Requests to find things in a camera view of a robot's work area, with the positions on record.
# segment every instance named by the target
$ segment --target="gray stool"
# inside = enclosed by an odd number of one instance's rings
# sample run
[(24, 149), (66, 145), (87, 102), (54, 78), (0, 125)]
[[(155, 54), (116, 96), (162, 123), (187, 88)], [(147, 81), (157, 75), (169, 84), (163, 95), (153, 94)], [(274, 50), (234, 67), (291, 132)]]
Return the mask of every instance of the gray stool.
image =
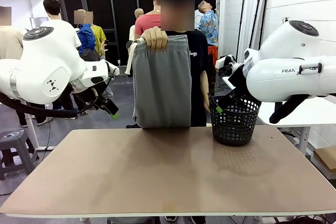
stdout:
[[(10, 148), (15, 148), (16, 151), (12, 152)], [(21, 169), (26, 170), (27, 175), (29, 175), (35, 169), (34, 161), (39, 159), (37, 152), (24, 130), (0, 133), (0, 151), (3, 156), (0, 158), (0, 180), (5, 180), (5, 173), (15, 172)], [(15, 156), (20, 157), (22, 164), (14, 164), (13, 157)]]

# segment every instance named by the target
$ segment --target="white shirt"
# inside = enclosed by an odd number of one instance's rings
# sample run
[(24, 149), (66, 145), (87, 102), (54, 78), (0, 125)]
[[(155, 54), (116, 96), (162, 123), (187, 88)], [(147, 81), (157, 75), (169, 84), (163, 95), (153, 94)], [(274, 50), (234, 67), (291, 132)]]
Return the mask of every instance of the white shirt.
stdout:
[(135, 33), (135, 25), (131, 26), (130, 28), (130, 36), (129, 36), (130, 41), (134, 41), (134, 33)]
[(74, 27), (61, 19), (51, 19), (49, 21), (45, 21), (43, 22), (41, 26), (46, 26), (46, 27), (60, 27), (63, 31), (64, 31), (64, 36), (67, 36), (69, 38), (69, 40), (71, 41), (71, 43), (75, 46), (75, 47), (79, 47), (80, 45), (82, 45), (82, 43), (80, 42), (78, 35), (74, 29)]
[(195, 29), (198, 29), (199, 24), (201, 22), (201, 18), (203, 17), (203, 13), (201, 13), (199, 10), (195, 10)]
[(12, 26), (0, 26), (0, 59), (21, 59), (23, 33)]

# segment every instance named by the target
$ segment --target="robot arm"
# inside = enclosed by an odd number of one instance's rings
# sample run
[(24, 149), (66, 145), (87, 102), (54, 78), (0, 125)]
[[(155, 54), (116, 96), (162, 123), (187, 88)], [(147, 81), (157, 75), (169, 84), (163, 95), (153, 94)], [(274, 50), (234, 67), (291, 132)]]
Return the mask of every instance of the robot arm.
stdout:
[(23, 47), (21, 60), (1, 60), (2, 94), (13, 99), (47, 104), (59, 98), (65, 87), (71, 84), (73, 93), (82, 101), (92, 102), (100, 98), (96, 101), (99, 108), (102, 108), (101, 104), (113, 104), (109, 99), (103, 99), (101, 94), (109, 75), (119, 75), (119, 68), (105, 60), (83, 61), (61, 29), (33, 29), (24, 36)]
[(319, 33), (314, 27), (299, 21), (284, 23), (259, 51), (245, 50), (244, 64), (229, 56), (221, 59), (218, 64), (232, 68), (229, 80), (236, 89), (218, 105), (226, 108), (245, 94), (262, 102), (286, 101), (270, 119), (276, 123), (306, 98), (336, 93), (336, 56), (316, 56), (318, 50)]

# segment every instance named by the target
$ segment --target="white table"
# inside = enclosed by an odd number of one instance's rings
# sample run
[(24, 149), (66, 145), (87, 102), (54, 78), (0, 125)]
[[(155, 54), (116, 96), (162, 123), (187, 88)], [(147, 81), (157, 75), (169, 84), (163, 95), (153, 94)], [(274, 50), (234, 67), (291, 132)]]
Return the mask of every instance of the white table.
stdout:
[[(229, 88), (234, 89), (235, 87), (228, 79), (229, 77), (223, 77), (223, 81)], [(303, 155), (306, 153), (310, 127), (336, 124), (336, 104), (320, 97), (305, 100), (291, 114), (276, 124), (269, 122), (274, 109), (274, 102), (263, 102), (258, 114), (259, 119), (263, 124), (274, 125), (277, 128), (299, 128), (296, 130), (300, 133), (299, 150)]]

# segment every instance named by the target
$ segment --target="hand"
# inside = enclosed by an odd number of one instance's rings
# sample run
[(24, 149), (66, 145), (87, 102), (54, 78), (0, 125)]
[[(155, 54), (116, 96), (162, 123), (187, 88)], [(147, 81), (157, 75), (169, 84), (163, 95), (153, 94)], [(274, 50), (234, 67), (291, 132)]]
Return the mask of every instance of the hand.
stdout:
[(210, 103), (209, 103), (209, 99), (205, 99), (205, 100), (204, 100), (204, 108), (205, 108), (205, 112), (206, 112), (206, 113), (210, 113)]
[(147, 46), (153, 50), (165, 49), (167, 45), (167, 34), (161, 31), (157, 26), (143, 32), (141, 38), (147, 43)]

